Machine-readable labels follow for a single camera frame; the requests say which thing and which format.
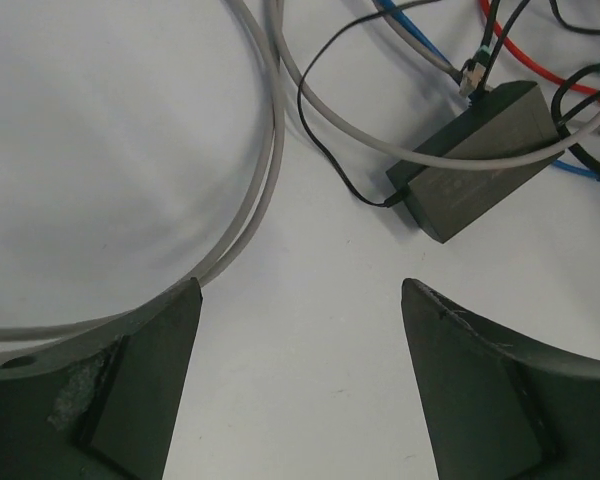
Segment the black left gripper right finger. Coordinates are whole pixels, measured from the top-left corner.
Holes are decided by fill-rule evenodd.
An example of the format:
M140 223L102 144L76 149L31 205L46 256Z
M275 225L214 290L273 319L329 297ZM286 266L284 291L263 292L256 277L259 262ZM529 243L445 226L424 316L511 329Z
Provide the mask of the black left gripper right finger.
M441 479L600 479L600 360L527 337L416 279L409 353Z

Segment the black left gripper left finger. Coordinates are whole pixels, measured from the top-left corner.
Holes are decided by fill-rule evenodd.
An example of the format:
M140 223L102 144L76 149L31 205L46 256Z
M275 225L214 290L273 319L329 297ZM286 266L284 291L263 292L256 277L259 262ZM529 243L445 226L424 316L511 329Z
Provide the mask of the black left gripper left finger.
M0 362L0 479L160 479L202 306L191 278Z

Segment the black ethernet cable teal plug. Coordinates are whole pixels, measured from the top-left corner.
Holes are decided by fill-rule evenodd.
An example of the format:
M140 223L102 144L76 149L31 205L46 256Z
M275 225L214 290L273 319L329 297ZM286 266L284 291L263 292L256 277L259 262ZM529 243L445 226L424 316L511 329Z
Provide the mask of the black ethernet cable teal plug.
M487 45L489 47L495 46L493 37L500 39L503 35L503 27L496 20L498 9L497 4L498 1L484 0L478 2L478 6L485 17L486 22L492 23L491 27L485 27L485 33L487 34ZM558 86L562 85L565 82L564 78L554 74L553 72L549 71L548 69L535 62L531 57L526 55L521 49L519 49L514 44L513 41L509 40L508 38L504 40L503 46L518 62L520 62L523 66L531 70L533 73L539 75L541 78L548 80L549 82ZM571 86L570 90L583 94L587 98L599 93L598 89L579 83L576 83L574 86ZM553 166L561 171L600 182L600 176L586 167L578 167L563 162L561 160L556 160L553 163Z

